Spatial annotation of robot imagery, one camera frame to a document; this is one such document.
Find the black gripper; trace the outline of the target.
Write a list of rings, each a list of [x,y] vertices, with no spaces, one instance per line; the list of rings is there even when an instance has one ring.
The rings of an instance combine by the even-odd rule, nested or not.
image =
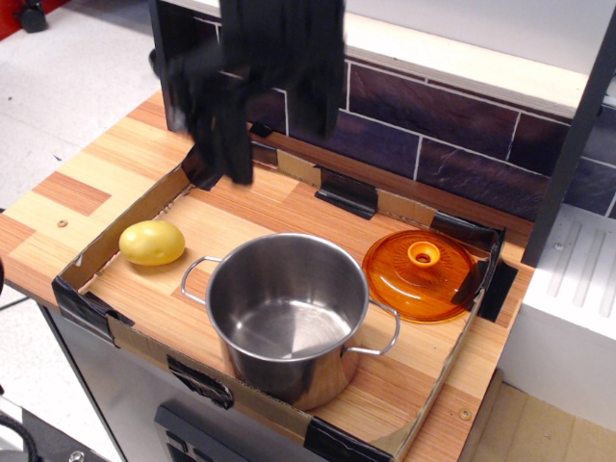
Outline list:
[[[222,37],[172,59],[174,121],[201,162],[234,183],[253,181],[245,100],[219,71],[250,70],[252,90],[287,87],[290,122],[333,133],[344,88],[343,1],[221,1]]]

